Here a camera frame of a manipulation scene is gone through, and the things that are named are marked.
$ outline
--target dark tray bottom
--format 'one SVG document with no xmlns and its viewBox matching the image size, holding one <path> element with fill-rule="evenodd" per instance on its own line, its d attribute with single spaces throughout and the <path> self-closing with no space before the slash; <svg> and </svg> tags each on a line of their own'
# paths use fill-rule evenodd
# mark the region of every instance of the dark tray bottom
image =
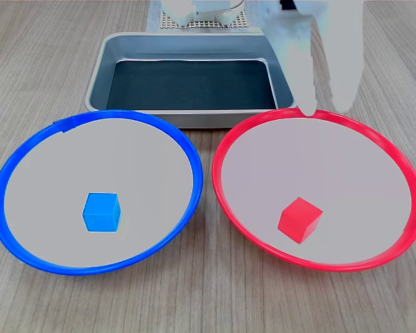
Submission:
<svg viewBox="0 0 416 333">
<path fill-rule="evenodd" d="M 108 110 L 272 110 L 268 72 L 258 60 L 122 61 Z"/>
</svg>

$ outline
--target blue cube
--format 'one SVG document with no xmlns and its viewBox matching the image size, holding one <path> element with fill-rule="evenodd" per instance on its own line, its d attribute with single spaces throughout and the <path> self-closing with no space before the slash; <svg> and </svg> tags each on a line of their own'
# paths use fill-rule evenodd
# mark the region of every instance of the blue cube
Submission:
<svg viewBox="0 0 416 333">
<path fill-rule="evenodd" d="M 83 210 L 88 231 L 115 232 L 120 220 L 119 197 L 115 193 L 90 193 Z"/>
</svg>

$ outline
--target red rim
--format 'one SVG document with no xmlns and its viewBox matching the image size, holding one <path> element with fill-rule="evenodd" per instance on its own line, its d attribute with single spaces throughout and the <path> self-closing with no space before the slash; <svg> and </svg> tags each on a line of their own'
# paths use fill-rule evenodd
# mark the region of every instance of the red rim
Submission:
<svg viewBox="0 0 416 333">
<path fill-rule="evenodd" d="M 246 119 L 245 121 L 242 121 L 239 125 L 231 129 L 227 133 L 223 141 L 220 143 L 218 150 L 216 151 L 216 154 L 214 156 L 212 178 L 214 184 L 214 191 L 216 192 L 220 206 L 223 208 L 224 212 L 229 217 L 231 222 L 249 240 L 257 244 L 267 252 L 271 253 L 272 255 L 275 255 L 276 257 L 284 259 L 287 262 L 291 262 L 293 264 L 297 264 L 308 268 L 314 268 L 321 271 L 362 271 L 365 269 L 375 268 L 384 265 L 398 258 L 400 255 L 406 252 L 416 240 L 416 171 L 414 170 L 411 163 L 408 161 L 407 157 L 394 144 L 389 142 L 385 137 L 383 137 L 375 130 L 372 130 L 366 125 L 359 123 L 353 119 L 350 119 L 346 116 L 342 116 L 341 114 L 335 114 L 324 110 L 318 110 L 312 117 L 308 118 L 321 119 L 333 123 L 338 123 L 366 136 L 379 147 L 381 147 L 397 163 L 401 171 L 404 173 L 411 192 L 411 213 L 407 225 L 404 228 L 404 233 L 402 234 L 402 236 L 391 248 L 381 253 L 380 255 L 373 257 L 372 259 L 364 260 L 362 262 L 354 262 L 350 264 L 321 264 L 289 255 L 288 253 L 282 252 L 268 245 L 264 241 L 254 236 L 236 218 L 233 211 L 228 205 L 227 199 L 223 193 L 222 186 L 222 166 L 229 148 L 243 133 L 247 132 L 251 128 L 266 123 L 268 121 L 288 118 L 307 118 L 307 116 L 302 114 L 302 112 L 298 108 L 280 109 L 258 114 L 256 116 Z"/>
</svg>

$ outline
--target wood grain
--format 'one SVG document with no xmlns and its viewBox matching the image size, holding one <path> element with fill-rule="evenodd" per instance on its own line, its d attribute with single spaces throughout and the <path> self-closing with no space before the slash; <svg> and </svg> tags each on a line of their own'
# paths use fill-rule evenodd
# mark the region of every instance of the wood grain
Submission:
<svg viewBox="0 0 416 333">
<path fill-rule="evenodd" d="M 84 112 L 103 38 L 144 31 L 147 1 L 0 1 L 0 169 L 53 121 Z M 416 168 L 416 1 L 367 2 L 365 71 L 349 115 L 392 140 Z M 313 36 L 319 106 L 333 110 Z M 211 183 L 225 131 L 187 132 L 205 190 L 190 224 L 156 255 L 91 277 L 29 267 L 0 242 L 0 332 L 416 333 L 416 243 L 372 271 L 287 264 L 228 221 Z"/>
</svg>

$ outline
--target red cube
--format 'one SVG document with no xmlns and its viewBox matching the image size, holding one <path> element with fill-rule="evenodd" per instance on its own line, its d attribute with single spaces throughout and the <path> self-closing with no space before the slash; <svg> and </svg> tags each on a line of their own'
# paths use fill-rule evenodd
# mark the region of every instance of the red cube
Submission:
<svg viewBox="0 0 416 333">
<path fill-rule="evenodd" d="M 297 198 L 282 212 L 278 228 L 301 244 L 316 229 L 322 213 L 308 201 Z"/>
</svg>

